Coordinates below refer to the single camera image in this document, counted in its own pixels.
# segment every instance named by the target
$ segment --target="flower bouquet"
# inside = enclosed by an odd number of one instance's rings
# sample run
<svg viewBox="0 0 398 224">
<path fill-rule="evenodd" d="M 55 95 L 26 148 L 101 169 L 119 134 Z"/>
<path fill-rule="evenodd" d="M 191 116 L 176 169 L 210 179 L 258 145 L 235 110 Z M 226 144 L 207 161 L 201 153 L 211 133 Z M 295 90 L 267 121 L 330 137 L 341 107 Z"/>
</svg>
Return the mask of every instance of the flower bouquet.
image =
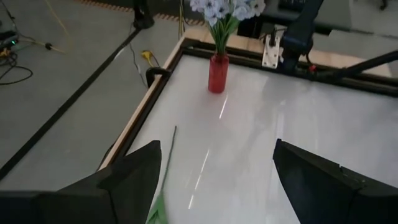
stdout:
<svg viewBox="0 0 398 224">
<path fill-rule="evenodd" d="M 192 11 L 203 15 L 216 45 L 216 52 L 210 58 L 208 89 L 222 93 L 229 64 L 225 51 L 229 36 L 240 21 L 260 16 L 266 4 L 264 0 L 191 0 L 190 5 Z"/>
</svg>

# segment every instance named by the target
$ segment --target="black clamp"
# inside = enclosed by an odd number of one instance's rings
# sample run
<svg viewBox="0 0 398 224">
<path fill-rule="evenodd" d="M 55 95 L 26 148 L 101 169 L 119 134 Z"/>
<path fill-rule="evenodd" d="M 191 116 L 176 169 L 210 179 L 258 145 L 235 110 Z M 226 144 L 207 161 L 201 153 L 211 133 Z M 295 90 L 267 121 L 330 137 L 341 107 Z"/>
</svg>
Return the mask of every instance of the black clamp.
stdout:
<svg viewBox="0 0 398 224">
<path fill-rule="evenodd" d="M 171 76 L 171 74 L 172 74 L 171 71 L 166 70 L 164 68 L 159 68 L 159 67 L 148 68 L 146 72 L 148 88 L 155 81 L 155 75 L 162 75 L 162 77 L 168 78 Z"/>
</svg>

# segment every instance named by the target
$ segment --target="table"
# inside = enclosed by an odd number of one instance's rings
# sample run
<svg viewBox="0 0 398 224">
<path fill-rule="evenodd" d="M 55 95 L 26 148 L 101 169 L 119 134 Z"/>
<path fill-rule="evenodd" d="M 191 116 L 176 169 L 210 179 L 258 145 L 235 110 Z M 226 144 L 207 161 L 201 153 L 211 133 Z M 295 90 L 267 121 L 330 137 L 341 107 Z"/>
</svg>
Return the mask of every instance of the table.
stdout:
<svg viewBox="0 0 398 224">
<path fill-rule="evenodd" d="M 267 7 L 262 13 L 265 21 L 287 26 L 299 16 L 297 12 L 280 10 L 278 0 L 266 0 Z M 327 33 L 331 30 L 351 30 L 351 14 L 349 1 L 347 0 L 324 0 L 315 19 L 317 32 Z"/>
<path fill-rule="evenodd" d="M 100 167 L 117 161 L 120 150 L 129 154 L 158 139 L 163 175 L 177 125 L 165 184 L 169 223 L 299 223 L 272 161 L 277 138 L 398 187 L 396 98 L 235 64 L 224 93 L 214 95 L 201 58 L 211 52 L 195 55 L 195 44 L 180 50 L 192 42 L 212 40 L 205 30 L 185 33 L 164 65 L 172 75 L 155 76 Z M 228 42 L 246 52 L 260 51 L 257 44 L 237 36 Z M 361 60 L 312 54 L 336 67 Z M 385 67 L 370 73 L 389 75 Z"/>
</svg>

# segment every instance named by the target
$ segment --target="wooden table frame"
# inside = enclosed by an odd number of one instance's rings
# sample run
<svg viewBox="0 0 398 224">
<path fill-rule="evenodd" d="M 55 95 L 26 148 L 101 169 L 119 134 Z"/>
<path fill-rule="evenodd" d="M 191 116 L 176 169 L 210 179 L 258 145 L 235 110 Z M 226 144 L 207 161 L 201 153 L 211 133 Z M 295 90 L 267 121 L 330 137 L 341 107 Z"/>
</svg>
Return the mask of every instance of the wooden table frame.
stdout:
<svg viewBox="0 0 398 224">
<path fill-rule="evenodd" d="M 196 57 L 210 58 L 214 52 L 214 47 L 214 41 L 206 29 L 189 29 L 186 31 L 186 33 L 184 33 L 184 36 L 179 40 L 170 56 L 164 63 L 163 68 L 168 70 L 170 74 L 153 74 L 154 77 L 152 77 L 151 82 L 149 82 L 149 89 L 147 93 L 143 97 L 135 112 L 132 114 L 130 120 L 127 122 L 126 127 L 117 138 L 113 147 L 108 151 L 98 170 L 101 170 L 109 164 L 122 159 L 128 152 L 132 142 L 134 141 L 134 138 L 137 136 L 141 126 L 144 124 L 148 114 L 161 94 L 164 86 L 167 84 L 171 73 L 174 71 L 182 55 L 186 54 Z M 229 52 L 230 63 L 312 80 L 311 77 L 308 77 L 308 74 L 297 75 L 262 67 L 261 60 L 264 46 L 260 40 L 232 35 L 227 43 L 227 48 L 227 51 Z M 364 61 L 361 58 L 321 52 L 317 50 L 312 50 L 310 52 L 310 57 L 312 58 L 312 62 L 314 64 L 328 69 L 343 68 Z M 305 58 L 300 58 L 300 61 L 305 63 Z M 390 77 L 391 73 L 388 66 L 381 65 L 366 71 L 364 74 L 356 76 L 358 79 L 343 78 L 337 82 L 317 81 L 347 88 L 354 88 L 357 90 L 370 91 L 378 94 L 398 96 L 398 82 L 396 79 Z M 379 83 L 374 84 L 372 81 L 382 81 L 391 85 L 382 85 Z"/>
</svg>

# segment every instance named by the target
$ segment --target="red vase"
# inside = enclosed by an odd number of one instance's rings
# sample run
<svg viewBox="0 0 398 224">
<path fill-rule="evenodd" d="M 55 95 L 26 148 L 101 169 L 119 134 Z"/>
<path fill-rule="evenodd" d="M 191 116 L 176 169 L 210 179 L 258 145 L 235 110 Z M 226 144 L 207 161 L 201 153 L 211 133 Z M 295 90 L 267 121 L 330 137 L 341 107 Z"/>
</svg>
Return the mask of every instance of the red vase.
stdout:
<svg viewBox="0 0 398 224">
<path fill-rule="evenodd" d="M 227 54 L 214 54 L 210 58 L 209 86 L 212 93 L 222 93 L 225 89 L 229 58 Z"/>
</svg>

